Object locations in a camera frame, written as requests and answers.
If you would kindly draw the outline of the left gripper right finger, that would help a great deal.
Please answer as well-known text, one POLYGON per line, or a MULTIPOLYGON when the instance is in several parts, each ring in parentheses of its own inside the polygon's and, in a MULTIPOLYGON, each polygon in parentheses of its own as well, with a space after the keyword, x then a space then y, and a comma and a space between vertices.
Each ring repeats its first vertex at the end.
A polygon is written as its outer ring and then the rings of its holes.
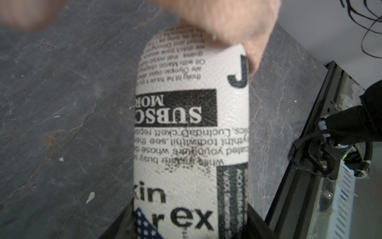
POLYGON ((270 229, 265 221, 257 214, 257 212, 248 204, 247 239, 278 239, 277 235, 270 229))

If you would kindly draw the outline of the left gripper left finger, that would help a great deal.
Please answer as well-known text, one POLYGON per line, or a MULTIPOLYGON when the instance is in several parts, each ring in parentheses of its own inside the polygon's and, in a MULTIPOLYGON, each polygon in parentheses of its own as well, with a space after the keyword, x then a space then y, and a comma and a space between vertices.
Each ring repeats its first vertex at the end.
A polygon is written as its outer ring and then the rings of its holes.
POLYGON ((133 200, 99 239, 134 239, 133 200))

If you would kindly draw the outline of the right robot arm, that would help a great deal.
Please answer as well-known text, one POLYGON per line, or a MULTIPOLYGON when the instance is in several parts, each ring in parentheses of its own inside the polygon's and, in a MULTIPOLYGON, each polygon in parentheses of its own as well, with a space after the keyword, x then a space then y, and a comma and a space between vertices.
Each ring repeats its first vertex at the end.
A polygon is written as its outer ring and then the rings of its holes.
POLYGON ((382 141, 382 82, 360 96, 361 105, 330 115, 322 122, 324 134, 340 145, 382 141))

